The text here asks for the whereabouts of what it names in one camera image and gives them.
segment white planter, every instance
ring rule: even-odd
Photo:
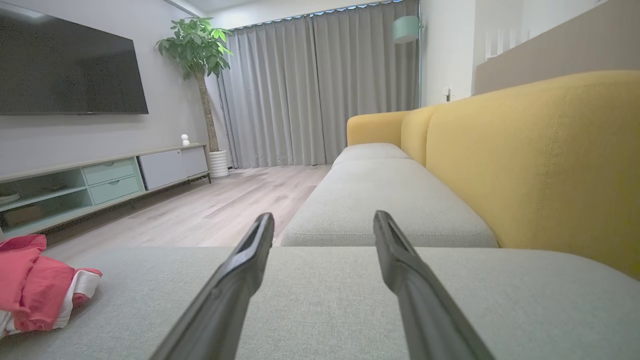
[[[211,159],[211,177],[218,179],[221,177],[229,176],[229,169],[227,168],[227,151],[216,151],[209,153],[209,159]]]

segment tree trunk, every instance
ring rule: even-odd
[[[218,138],[216,137],[216,124],[213,122],[213,113],[211,112],[211,102],[209,100],[209,92],[207,84],[204,82],[204,74],[197,72],[195,74],[198,81],[198,90],[200,91],[200,100],[202,101],[202,109],[204,110],[204,120],[207,123],[207,133],[209,134],[209,151],[220,151],[218,147]]]

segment cabinet door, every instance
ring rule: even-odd
[[[192,147],[182,150],[182,167],[184,177],[194,176],[208,172],[207,157],[203,147]]]
[[[147,190],[175,183],[185,178],[182,151],[171,150],[138,156]]]

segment curtain rail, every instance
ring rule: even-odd
[[[229,30],[233,31],[233,30],[238,30],[238,29],[243,29],[243,28],[250,28],[252,26],[258,26],[258,25],[262,25],[262,24],[271,24],[272,22],[280,22],[280,21],[291,20],[291,19],[299,19],[299,18],[305,17],[305,16],[311,16],[312,17],[312,16],[315,16],[315,15],[322,15],[322,14],[327,13],[327,12],[351,10],[351,9],[355,9],[355,8],[365,8],[367,6],[376,6],[376,5],[379,5],[379,4],[400,3],[402,1],[404,1],[404,0],[382,0],[382,1],[375,1],[373,3],[364,3],[364,4],[358,4],[358,5],[345,6],[343,8],[328,9],[328,10],[322,10],[322,11],[319,11],[319,12],[306,13],[306,14],[302,14],[302,15],[288,16],[288,17],[284,17],[282,19],[258,22],[256,24],[239,26],[237,28],[232,28],[232,29],[229,29]]]

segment lamp shade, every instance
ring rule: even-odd
[[[394,42],[404,44],[420,37],[420,20],[417,16],[403,16],[394,21]]]

